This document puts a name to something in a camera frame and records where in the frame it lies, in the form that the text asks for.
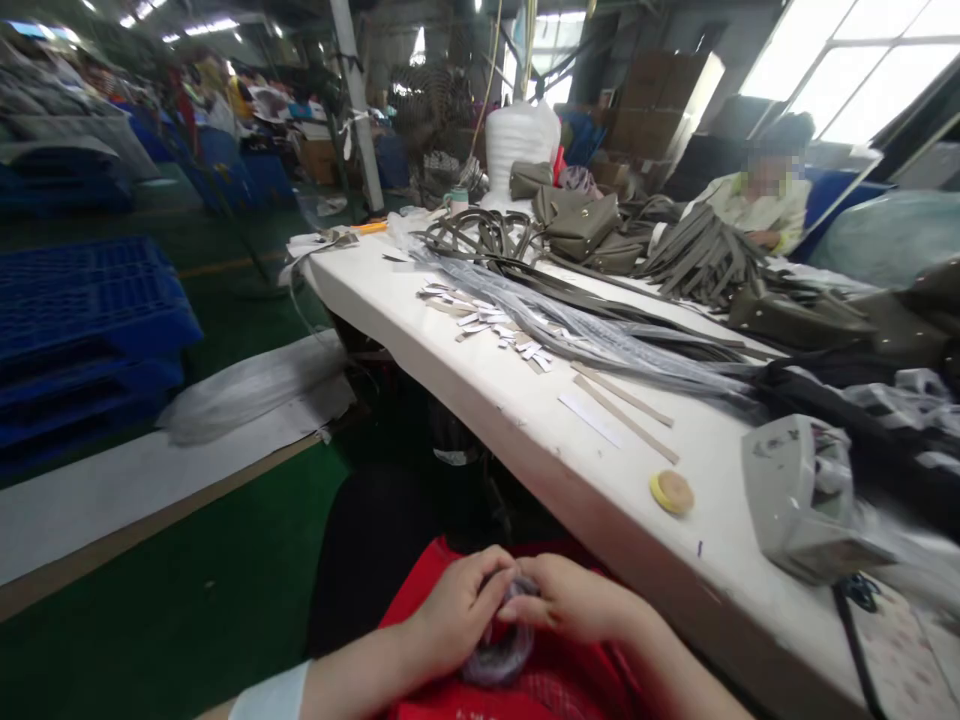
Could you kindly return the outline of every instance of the wooden stick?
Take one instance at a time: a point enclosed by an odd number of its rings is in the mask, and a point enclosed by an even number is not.
[[[610,380],[607,380],[605,377],[600,375],[600,373],[596,372],[595,370],[591,370],[587,366],[582,365],[581,363],[576,361],[570,363],[570,367],[572,367],[581,375],[586,375],[588,378],[593,380],[597,385],[599,385],[600,387],[606,388],[621,400],[624,400],[630,403],[635,408],[637,408],[637,410],[642,410],[647,415],[652,417],[654,420],[658,420],[659,422],[663,423],[667,427],[673,427],[673,418],[667,417],[666,415],[664,415],[662,412],[658,410],[654,410],[652,407],[647,405],[643,400],[634,397],[623,388],[617,385],[614,385]]]
[[[637,425],[633,420],[630,419],[620,408],[610,402],[603,394],[597,390],[593,385],[590,384],[590,381],[587,380],[583,375],[577,375],[576,379],[573,381],[575,385],[583,388],[587,391],[587,394],[590,395],[594,400],[600,403],[604,409],[613,415],[617,420],[622,422],[628,428],[633,430],[633,432],[643,440],[647,445],[652,447],[658,453],[663,455],[667,460],[670,461],[672,465],[676,465],[680,462],[680,456],[677,455],[673,450],[668,448],[666,445],[657,440],[653,435],[648,433],[642,427]]]

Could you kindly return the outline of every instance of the white shirt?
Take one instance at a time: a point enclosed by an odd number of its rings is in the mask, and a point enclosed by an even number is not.
[[[779,231],[780,242],[771,255],[789,255],[803,239],[807,215],[809,180],[788,176],[777,195],[761,195],[754,201],[743,195],[746,173],[719,177],[693,202],[706,202],[721,220],[743,232]]]

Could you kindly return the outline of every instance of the white sheet on floor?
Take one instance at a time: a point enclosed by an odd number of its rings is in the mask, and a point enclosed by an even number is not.
[[[157,431],[0,492],[0,585],[321,430],[354,401],[342,374],[205,445]]]

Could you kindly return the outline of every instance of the clear plastic wrap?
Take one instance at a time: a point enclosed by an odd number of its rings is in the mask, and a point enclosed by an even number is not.
[[[871,575],[912,602],[960,617],[960,547],[887,498],[858,499],[853,527],[896,558],[894,565],[872,568]]]
[[[339,372],[346,353],[333,329],[254,355],[177,395],[157,420],[177,445],[216,440]]]
[[[843,212],[810,264],[902,290],[926,268],[960,253],[960,195],[892,192]]]

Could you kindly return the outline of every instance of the white cloth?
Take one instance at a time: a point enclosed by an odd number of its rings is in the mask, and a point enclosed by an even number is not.
[[[803,238],[810,181],[787,177],[777,195],[762,195],[752,202],[743,195],[745,184],[745,173],[719,177],[693,202],[706,202],[717,217],[743,232],[779,232],[780,243],[770,252],[789,255]]]
[[[299,720],[310,662],[244,690],[233,704],[229,720]]]

